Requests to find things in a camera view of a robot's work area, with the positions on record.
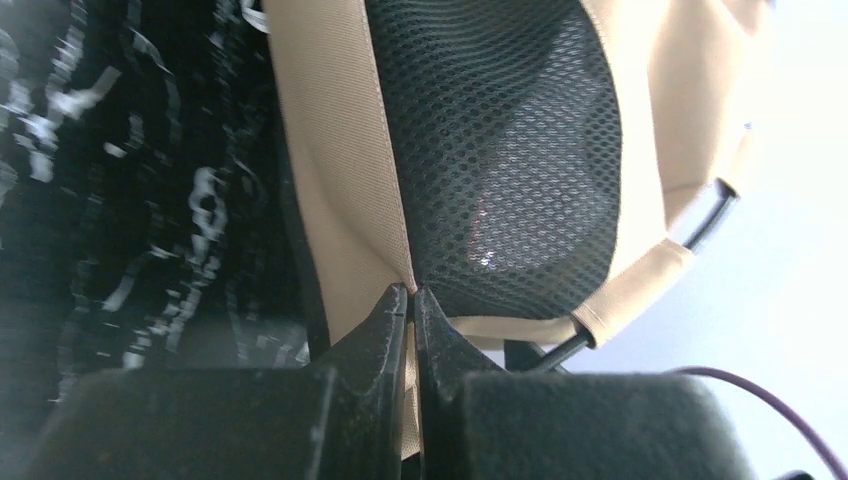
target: white surface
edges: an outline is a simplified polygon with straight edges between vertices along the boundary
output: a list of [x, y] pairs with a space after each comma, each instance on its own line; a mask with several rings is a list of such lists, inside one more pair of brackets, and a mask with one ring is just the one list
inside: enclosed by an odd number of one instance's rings
[[[709, 365], [796, 409], [848, 460], [848, 2], [779, 3], [767, 165], [698, 264], [578, 371]], [[802, 437], [734, 387], [715, 392], [761, 478], [831, 478]]]

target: mesh pocket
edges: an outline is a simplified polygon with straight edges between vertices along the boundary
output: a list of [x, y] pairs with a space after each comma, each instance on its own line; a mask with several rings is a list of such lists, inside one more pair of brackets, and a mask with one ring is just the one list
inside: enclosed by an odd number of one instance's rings
[[366, 5], [418, 282], [449, 316], [567, 314], [606, 279], [620, 190], [580, 2]]

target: purple cable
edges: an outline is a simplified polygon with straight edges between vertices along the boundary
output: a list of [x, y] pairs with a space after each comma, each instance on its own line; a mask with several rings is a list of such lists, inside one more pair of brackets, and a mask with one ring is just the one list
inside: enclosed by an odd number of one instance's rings
[[757, 385], [756, 383], [742, 378], [738, 375], [734, 375], [730, 372], [726, 372], [724, 370], [718, 368], [711, 367], [685, 367], [672, 370], [671, 373], [684, 373], [688, 375], [698, 375], [702, 377], [710, 377], [718, 380], [725, 381], [732, 385], [735, 385], [743, 390], [747, 390], [748, 392], [756, 395], [762, 401], [769, 404], [773, 409], [777, 410], [778, 413], [783, 415], [783, 418], [789, 420], [801, 435], [810, 442], [813, 449], [816, 453], [821, 457], [822, 461], [827, 465], [827, 468], [830, 469], [831, 473], [833, 473], [833, 477], [837, 480], [848, 480], [848, 471], [845, 470], [845, 466], [842, 465], [842, 462], [839, 461], [839, 458], [836, 457], [836, 454], [824, 443], [824, 440], [813, 430], [813, 427], [810, 426], [800, 415], [798, 415], [794, 410], [789, 408], [789, 405], [786, 405], [779, 398], [775, 397], [774, 394], [766, 390], [765, 388]]

